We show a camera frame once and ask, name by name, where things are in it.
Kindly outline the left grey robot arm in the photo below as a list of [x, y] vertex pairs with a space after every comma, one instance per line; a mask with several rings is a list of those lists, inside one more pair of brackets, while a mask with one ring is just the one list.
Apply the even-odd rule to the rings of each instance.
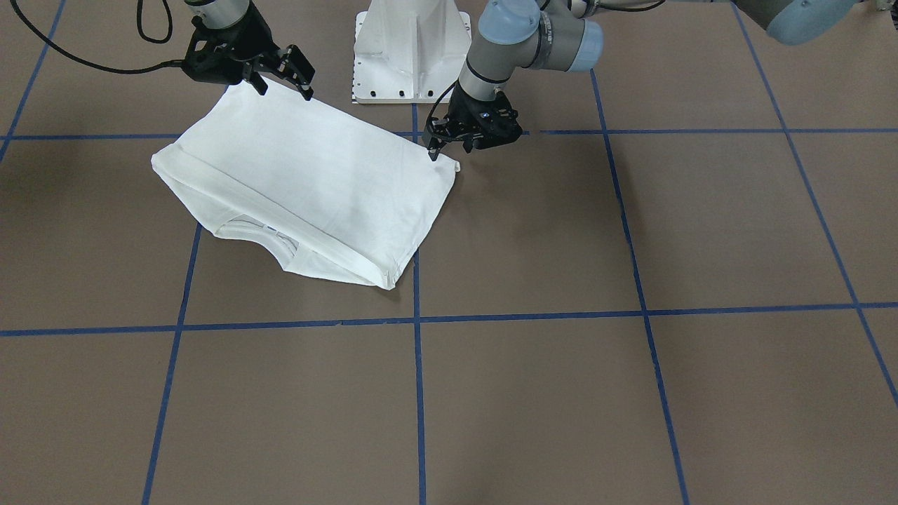
[[460, 74], [443, 94], [447, 112], [427, 115], [422, 140], [429, 158], [435, 161], [455, 142], [468, 153], [516, 142], [523, 129], [504, 92], [514, 71], [590, 71], [604, 46], [594, 15], [641, 13], [658, 6], [657, 1], [488, 2]]

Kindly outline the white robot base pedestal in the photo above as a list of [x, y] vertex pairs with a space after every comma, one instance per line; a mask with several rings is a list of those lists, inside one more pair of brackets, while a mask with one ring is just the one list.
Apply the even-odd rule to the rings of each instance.
[[355, 17], [352, 100], [432, 105], [471, 45], [471, 16], [455, 1], [372, 1]]

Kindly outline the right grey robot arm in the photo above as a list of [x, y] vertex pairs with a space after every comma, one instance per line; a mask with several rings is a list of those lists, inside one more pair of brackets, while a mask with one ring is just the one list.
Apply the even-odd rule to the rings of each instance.
[[279, 47], [272, 29], [251, 1], [187, 1], [194, 32], [182, 71], [196, 82], [249, 83], [259, 95], [267, 92], [267, 73], [291, 83], [311, 100], [315, 69], [296, 45]]

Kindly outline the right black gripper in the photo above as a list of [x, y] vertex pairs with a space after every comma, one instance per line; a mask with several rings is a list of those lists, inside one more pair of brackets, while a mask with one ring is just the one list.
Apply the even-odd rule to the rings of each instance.
[[281, 50], [272, 29], [255, 4], [187, 4], [194, 32], [182, 61], [182, 70], [196, 82], [249, 83], [259, 95], [267, 93], [260, 72], [279, 69], [302, 99], [312, 100], [315, 69], [301, 49]]

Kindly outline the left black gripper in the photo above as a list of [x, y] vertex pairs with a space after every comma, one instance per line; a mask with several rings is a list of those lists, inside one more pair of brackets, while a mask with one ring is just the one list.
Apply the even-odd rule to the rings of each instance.
[[442, 149], [460, 142], [466, 154], [475, 149], [506, 146], [519, 140], [523, 129], [503, 90], [492, 100], [477, 100], [453, 83], [432, 105], [424, 124], [424, 147], [436, 162]]

